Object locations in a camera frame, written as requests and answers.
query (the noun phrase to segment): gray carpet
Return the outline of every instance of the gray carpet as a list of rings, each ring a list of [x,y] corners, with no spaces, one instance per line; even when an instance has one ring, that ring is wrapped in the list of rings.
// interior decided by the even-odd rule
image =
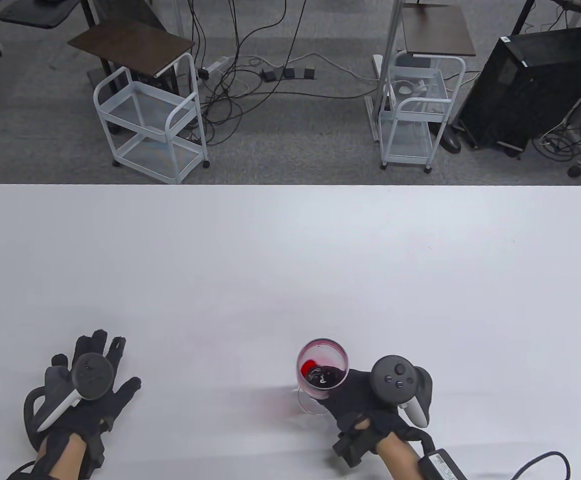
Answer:
[[[181,9],[188,13],[185,2]],[[207,37],[206,62],[234,53],[226,0],[197,0]],[[497,38],[507,35],[524,0],[459,0],[481,69]],[[236,0],[240,32],[279,18],[283,0]],[[391,0],[308,0],[293,57],[318,51],[362,76],[373,76],[371,55],[382,53]],[[301,0],[288,0],[286,19],[253,35],[242,53],[282,64],[297,26]],[[171,0],[155,0],[155,9],[171,32],[176,23]],[[556,18],[555,4],[537,0],[530,22],[538,27]],[[187,32],[190,23],[187,21]],[[128,168],[111,166],[101,124],[92,104],[85,72],[96,58],[73,50],[66,41],[87,28],[81,10],[54,30],[0,22],[0,183],[155,183]],[[373,85],[354,79],[317,57],[316,80],[282,82],[284,91],[354,96]],[[256,86],[256,77],[240,74]],[[245,89],[235,84],[235,93]],[[460,92],[460,99],[468,93]],[[263,98],[243,100],[244,109]],[[217,129],[223,139],[232,124]],[[432,174],[420,167],[389,165],[379,169],[378,146],[368,127],[361,98],[333,100],[273,94],[245,115],[228,141],[210,147],[210,169],[195,169],[185,183],[208,184],[379,184],[379,185],[581,185],[567,167],[541,157],[532,147],[521,160],[492,150],[462,149],[450,155],[440,149]]]

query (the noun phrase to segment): desk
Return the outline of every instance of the desk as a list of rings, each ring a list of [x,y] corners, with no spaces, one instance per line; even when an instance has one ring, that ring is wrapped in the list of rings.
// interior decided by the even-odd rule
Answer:
[[[581,479],[581,187],[0,185],[0,478],[33,457],[26,393],[98,327],[142,377],[101,478],[388,478],[299,414],[295,356],[328,336],[430,372],[468,478],[560,449]]]

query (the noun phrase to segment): gray controller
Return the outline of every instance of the gray controller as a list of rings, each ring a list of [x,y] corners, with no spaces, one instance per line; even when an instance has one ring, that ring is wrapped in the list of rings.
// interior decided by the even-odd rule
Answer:
[[[370,386],[380,400],[403,409],[416,427],[428,427],[433,379],[421,366],[403,356],[384,356],[370,371]]]

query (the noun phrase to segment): black box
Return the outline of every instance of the black box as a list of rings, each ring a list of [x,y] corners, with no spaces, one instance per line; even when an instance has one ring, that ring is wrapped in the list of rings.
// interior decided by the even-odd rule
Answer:
[[[523,151],[581,98],[581,27],[501,37],[457,115],[473,147]]]

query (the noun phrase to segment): power adapter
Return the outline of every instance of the power adapter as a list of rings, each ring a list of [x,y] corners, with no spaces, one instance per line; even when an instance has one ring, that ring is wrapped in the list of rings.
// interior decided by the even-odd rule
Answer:
[[[427,453],[419,459],[417,465],[425,480],[467,480],[443,448]]]

